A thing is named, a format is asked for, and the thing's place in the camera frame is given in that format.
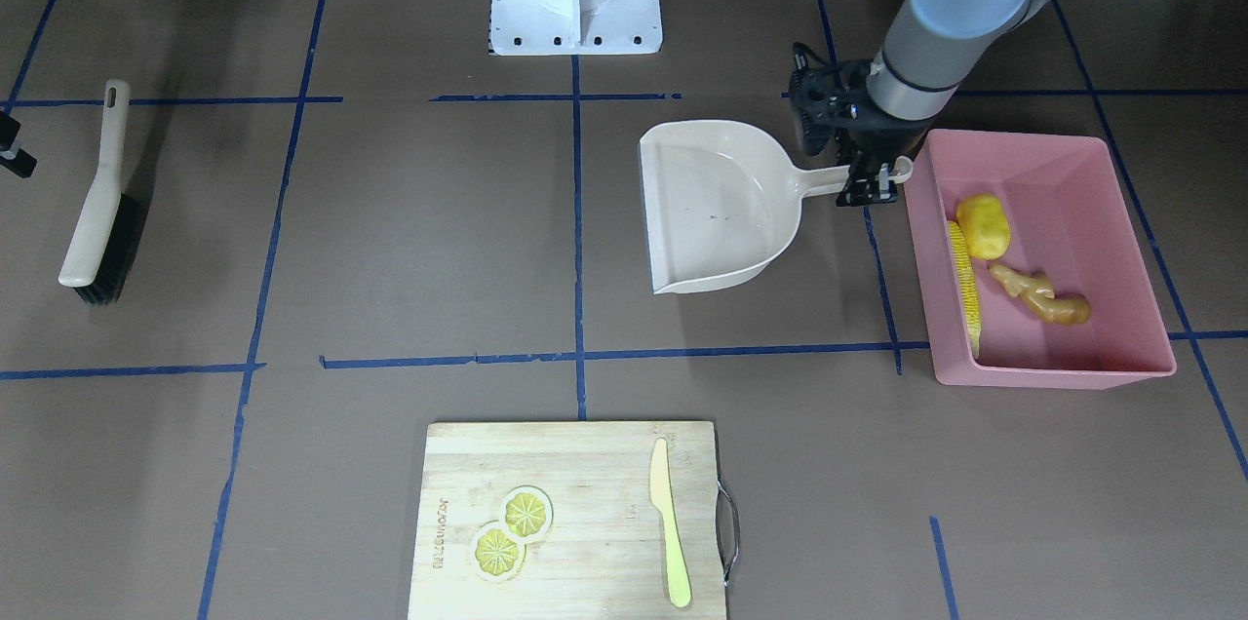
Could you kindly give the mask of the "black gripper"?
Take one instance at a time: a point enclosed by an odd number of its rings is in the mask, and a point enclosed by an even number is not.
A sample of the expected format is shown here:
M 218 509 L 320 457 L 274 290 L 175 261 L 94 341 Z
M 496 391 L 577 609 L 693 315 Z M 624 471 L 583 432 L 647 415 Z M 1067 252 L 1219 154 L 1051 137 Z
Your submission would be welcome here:
M 829 146 L 847 178 L 837 207 L 890 205 L 897 158 L 917 157 L 922 124 L 886 114 L 869 95 L 869 60 L 829 64 L 806 44 L 794 42 L 789 101 L 797 119 L 799 148 L 815 157 Z

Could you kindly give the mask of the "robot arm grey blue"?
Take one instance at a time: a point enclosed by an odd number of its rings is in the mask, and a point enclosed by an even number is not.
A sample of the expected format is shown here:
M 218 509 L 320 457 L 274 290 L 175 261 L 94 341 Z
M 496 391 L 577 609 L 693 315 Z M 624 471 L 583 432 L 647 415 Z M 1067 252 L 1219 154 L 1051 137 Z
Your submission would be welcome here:
M 842 64 L 794 42 L 799 143 L 837 153 L 837 206 L 894 203 L 931 124 L 988 46 L 1051 1 L 905 0 L 874 57 Z

